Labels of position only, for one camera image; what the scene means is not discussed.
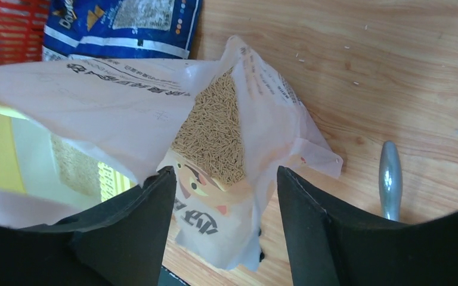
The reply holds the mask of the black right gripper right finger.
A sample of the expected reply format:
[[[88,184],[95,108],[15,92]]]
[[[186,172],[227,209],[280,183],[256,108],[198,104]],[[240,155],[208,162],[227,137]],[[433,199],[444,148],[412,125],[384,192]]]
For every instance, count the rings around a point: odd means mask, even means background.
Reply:
[[[458,285],[458,212],[395,222],[286,167],[277,193],[294,285]]]

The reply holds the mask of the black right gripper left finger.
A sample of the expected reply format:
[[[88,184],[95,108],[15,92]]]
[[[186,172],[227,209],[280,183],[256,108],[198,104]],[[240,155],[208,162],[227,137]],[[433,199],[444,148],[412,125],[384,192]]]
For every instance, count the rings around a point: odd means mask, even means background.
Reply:
[[[166,285],[176,186],[166,166],[53,225],[0,226],[0,285]]]

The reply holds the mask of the black bag clip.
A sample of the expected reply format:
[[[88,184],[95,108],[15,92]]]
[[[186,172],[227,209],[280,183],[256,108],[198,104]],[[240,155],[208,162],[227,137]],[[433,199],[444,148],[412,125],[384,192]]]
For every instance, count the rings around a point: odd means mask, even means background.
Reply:
[[[168,268],[161,266],[157,286],[190,286],[190,284],[185,282]]]

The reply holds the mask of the metal litter scoop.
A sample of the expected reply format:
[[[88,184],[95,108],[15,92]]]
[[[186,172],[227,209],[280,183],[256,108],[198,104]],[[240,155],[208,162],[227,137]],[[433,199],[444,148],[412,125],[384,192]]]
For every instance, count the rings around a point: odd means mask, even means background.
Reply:
[[[398,222],[403,196],[403,173],[397,146],[392,141],[386,141],[382,146],[378,187],[382,216]]]

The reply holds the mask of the pink cat litter bag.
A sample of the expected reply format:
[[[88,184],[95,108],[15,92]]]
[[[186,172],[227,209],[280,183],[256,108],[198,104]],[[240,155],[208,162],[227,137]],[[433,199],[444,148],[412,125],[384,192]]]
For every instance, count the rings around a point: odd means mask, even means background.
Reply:
[[[217,61],[0,65],[0,104],[138,185],[172,166],[176,241],[224,270],[257,270],[279,166],[337,178],[343,165],[287,81],[237,36]],[[77,211],[0,189],[0,226],[50,225]]]

